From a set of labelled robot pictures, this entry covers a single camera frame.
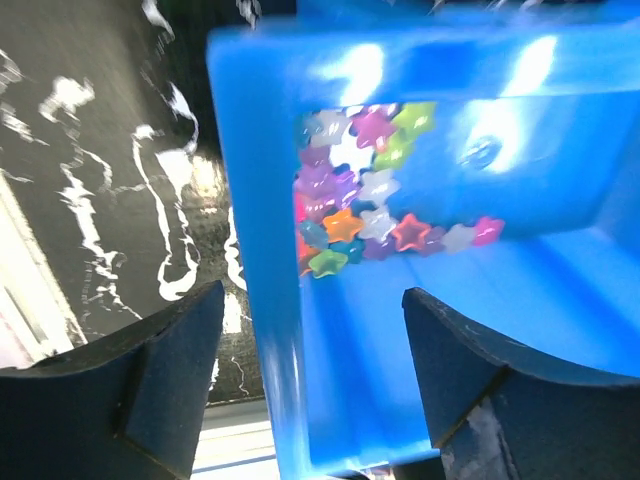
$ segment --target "teal star bead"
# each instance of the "teal star bead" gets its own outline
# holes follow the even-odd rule
[[[414,150],[413,142],[408,141],[403,136],[402,131],[396,132],[389,137],[387,149],[376,155],[373,161],[373,169],[377,172],[386,168],[399,170]]]
[[[407,103],[391,123],[401,128],[409,140],[435,128],[435,102]]]
[[[333,250],[323,250],[321,253],[309,260],[309,267],[313,271],[315,278],[322,278],[326,275],[335,275],[349,261],[344,253]]]
[[[296,119],[295,140],[298,148],[306,148],[311,136],[320,132],[322,132],[322,123],[314,115],[301,115]]]
[[[349,263],[360,263],[364,253],[364,240],[356,238],[350,243],[336,242],[332,243],[329,248],[334,252],[346,255]]]

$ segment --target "green star bead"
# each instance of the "green star bead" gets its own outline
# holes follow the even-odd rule
[[[323,250],[321,253],[309,260],[309,267],[313,270],[315,278],[322,278],[325,275],[335,275],[349,261],[344,253],[333,250]]]
[[[401,128],[407,139],[415,140],[435,128],[435,109],[436,102],[407,103],[391,123]]]
[[[402,131],[398,131],[389,137],[386,151],[376,155],[373,161],[373,169],[376,171],[385,168],[399,170],[414,151],[413,142],[407,141]]]

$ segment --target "pink star bead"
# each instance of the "pink star bead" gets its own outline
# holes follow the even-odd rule
[[[307,212],[304,208],[305,199],[298,192],[293,194],[293,213],[296,223],[300,223],[307,219]]]
[[[474,228],[476,230],[476,238],[472,243],[478,247],[488,245],[497,241],[500,237],[504,228],[504,220],[482,217]]]
[[[353,126],[358,132],[356,146],[365,148],[386,144],[387,138],[393,135],[396,127],[380,112],[374,111],[353,117]]]

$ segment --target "blue plastic box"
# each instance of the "blue plastic box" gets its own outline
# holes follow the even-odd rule
[[[546,353],[640,375],[640,31],[570,20],[264,22],[212,38],[211,83],[282,478],[430,451],[401,309],[407,288]],[[459,240],[488,218],[504,222],[500,239],[448,242],[456,253],[426,256],[409,248],[300,277],[294,184],[305,142],[345,121],[341,145],[349,132],[357,138],[354,115],[367,111],[355,105],[402,111],[416,102],[431,112],[426,131],[396,130],[414,153],[380,163],[398,147],[385,144],[369,166],[351,162],[358,186],[393,164],[401,188],[382,203],[397,223],[413,214],[432,230],[462,232]],[[346,120],[323,123],[326,112]],[[349,205],[352,223],[373,211],[366,203]],[[311,223],[328,230],[324,218],[336,210]]]

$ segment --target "translucent plastic star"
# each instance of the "translucent plastic star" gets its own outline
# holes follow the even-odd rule
[[[407,103],[391,123],[402,128],[410,140],[415,140],[419,135],[435,128],[435,108],[435,102]]]
[[[342,135],[351,123],[351,120],[344,113],[334,110],[322,110],[315,115],[315,118],[322,124],[322,131],[311,135],[311,146],[313,148],[338,145],[342,140]]]
[[[393,170],[390,168],[379,172],[365,172],[362,174],[362,189],[358,198],[381,207],[398,190],[400,182],[393,179]]]
[[[306,148],[312,135],[322,131],[322,122],[313,115],[301,115],[296,120],[295,139],[298,148]]]
[[[389,235],[384,242],[378,242],[373,238],[365,241],[364,257],[371,260],[384,260],[396,251],[396,239]]]
[[[307,245],[319,249],[329,246],[329,235],[320,225],[304,220],[298,224],[298,230]]]
[[[491,217],[482,217],[474,227],[476,230],[476,238],[473,244],[477,246],[488,245],[496,242],[500,238],[502,229],[504,228],[504,220],[497,220]]]
[[[419,221],[413,213],[409,213],[391,232],[391,235],[396,238],[396,249],[399,252],[409,249],[421,251],[425,246],[425,237],[429,230],[431,226]]]
[[[313,270],[314,277],[322,278],[326,275],[335,275],[342,270],[342,267],[344,267],[348,261],[349,257],[344,253],[324,250],[309,260],[309,267]]]
[[[353,117],[353,125],[358,132],[358,148],[370,145],[384,145],[387,138],[397,129],[381,112],[369,111]]]
[[[402,132],[396,132],[389,137],[387,149],[376,155],[373,162],[373,169],[380,171],[387,168],[399,170],[414,151],[413,142],[406,140]]]
[[[387,236],[398,225],[398,222],[389,215],[387,206],[373,211],[364,210],[360,213],[360,217],[364,220],[364,228],[360,230],[358,236],[364,239],[373,239],[379,243],[384,243]]]
[[[364,227],[364,221],[354,217],[350,208],[325,217],[322,224],[329,234],[329,242],[349,243],[356,236],[356,233]]]
[[[475,238],[475,228],[465,227],[458,223],[451,227],[451,230],[445,233],[440,241],[447,253],[458,253],[469,248]]]
[[[346,131],[342,136],[342,142],[331,147],[329,161],[334,167],[346,163],[349,165],[349,170],[355,174],[356,180],[359,180],[360,170],[371,168],[374,148],[358,148],[356,141],[357,138],[349,135],[349,132]]]
[[[364,252],[364,240],[358,238],[353,242],[336,242],[332,243],[329,248],[334,252],[344,253],[349,259],[349,263],[360,263],[362,261],[362,254]]]
[[[335,192],[336,176],[331,165],[327,163],[317,167],[303,165],[298,170],[298,178],[293,182],[293,186],[305,197],[317,200]]]

